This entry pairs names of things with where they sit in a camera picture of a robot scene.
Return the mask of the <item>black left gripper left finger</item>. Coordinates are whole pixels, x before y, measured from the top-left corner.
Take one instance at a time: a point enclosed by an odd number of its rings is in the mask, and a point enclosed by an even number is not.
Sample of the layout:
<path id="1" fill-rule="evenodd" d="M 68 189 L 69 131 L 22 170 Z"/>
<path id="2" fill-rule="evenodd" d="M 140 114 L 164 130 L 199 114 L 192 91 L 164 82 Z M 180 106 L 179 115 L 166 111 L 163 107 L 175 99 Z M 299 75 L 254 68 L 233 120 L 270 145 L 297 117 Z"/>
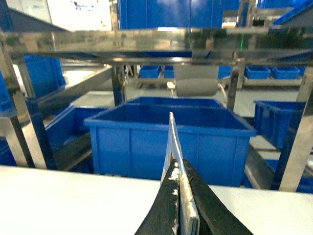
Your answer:
<path id="1" fill-rule="evenodd" d="M 172 160 L 137 235 L 176 235 L 179 231 L 179 167 Z"/>

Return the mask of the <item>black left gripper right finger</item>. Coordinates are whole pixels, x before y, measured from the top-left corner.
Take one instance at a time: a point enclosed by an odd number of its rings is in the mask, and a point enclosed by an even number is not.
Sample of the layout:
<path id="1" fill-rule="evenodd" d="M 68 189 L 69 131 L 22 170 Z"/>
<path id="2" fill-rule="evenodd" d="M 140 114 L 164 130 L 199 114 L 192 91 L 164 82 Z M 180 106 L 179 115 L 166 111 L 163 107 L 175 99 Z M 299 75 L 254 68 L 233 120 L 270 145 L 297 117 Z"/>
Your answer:
<path id="1" fill-rule="evenodd" d="M 187 159 L 183 159 L 200 217 L 201 235 L 251 235 L 252 232 L 224 205 Z"/>

